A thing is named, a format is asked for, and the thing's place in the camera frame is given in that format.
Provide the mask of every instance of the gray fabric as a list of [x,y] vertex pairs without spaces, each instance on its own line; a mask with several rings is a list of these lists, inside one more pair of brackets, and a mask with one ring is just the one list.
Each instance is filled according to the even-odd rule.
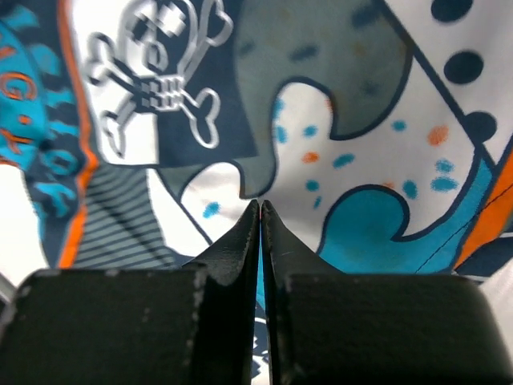
[[147,192],[146,171],[101,163],[87,189],[76,268],[175,268]]

